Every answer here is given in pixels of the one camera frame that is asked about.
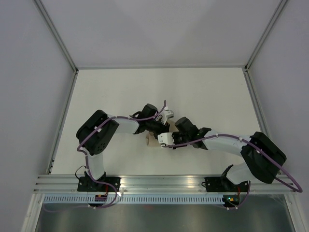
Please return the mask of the beige cloth napkin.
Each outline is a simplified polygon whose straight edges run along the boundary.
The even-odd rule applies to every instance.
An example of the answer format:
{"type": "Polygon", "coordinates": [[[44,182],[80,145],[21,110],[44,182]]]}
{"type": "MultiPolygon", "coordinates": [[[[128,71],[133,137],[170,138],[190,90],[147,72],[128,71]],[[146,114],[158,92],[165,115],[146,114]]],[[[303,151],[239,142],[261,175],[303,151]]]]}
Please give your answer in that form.
{"type": "MultiPolygon", "coordinates": [[[[179,131],[176,126],[175,126],[175,122],[173,120],[168,120],[167,121],[169,123],[169,132],[177,132],[179,131]]],[[[158,140],[154,137],[154,134],[152,132],[147,132],[146,134],[146,144],[149,147],[160,147],[160,143],[158,142],[158,140]]]]}

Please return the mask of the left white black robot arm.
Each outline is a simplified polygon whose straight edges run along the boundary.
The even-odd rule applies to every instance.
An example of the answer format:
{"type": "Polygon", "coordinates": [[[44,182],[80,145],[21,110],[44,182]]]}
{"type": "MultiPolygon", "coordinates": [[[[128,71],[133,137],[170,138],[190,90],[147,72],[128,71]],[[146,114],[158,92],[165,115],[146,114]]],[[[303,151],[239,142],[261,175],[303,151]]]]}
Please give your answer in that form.
{"type": "Polygon", "coordinates": [[[112,116],[102,110],[95,111],[76,133],[79,141],[77,151],[84,153],[86,161],[85,177],[80,179],[80,184],[88,184],[94,191],[104,189],[103,151],[115,134],[135,135],[148,131],[157,139],[158,135],[169,132],[168,120],[173,117],[173,111],[166,105],[158,110],[149,103],[130,116],[112,116]]]}

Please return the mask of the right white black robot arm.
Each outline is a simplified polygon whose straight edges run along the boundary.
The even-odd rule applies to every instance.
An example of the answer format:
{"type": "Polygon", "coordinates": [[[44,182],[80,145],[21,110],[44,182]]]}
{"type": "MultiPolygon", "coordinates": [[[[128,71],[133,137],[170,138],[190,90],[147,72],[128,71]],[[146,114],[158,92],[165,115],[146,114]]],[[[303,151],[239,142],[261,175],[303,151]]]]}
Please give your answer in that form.
{"type": "Polygon", "coordinates": [[[252,179],[271,184],[280,170],[244,140],[265,152],[280,166],[287,160],[286,155],[262,132],[257,131],[251,136],[245,136],[240,141],[239,137],[219,136],[217,131],[210,128],[199,129],[186,117],[177,120],[175,127],[178,129],[178,132],[173,136],[176,145],[209,137],[209,139],[191,145],[197,149],[223,151],[244,159],[241,164],[229,165],[221,174],[220,184],[226,191],[231,191],[237,185],[252,179]]]}

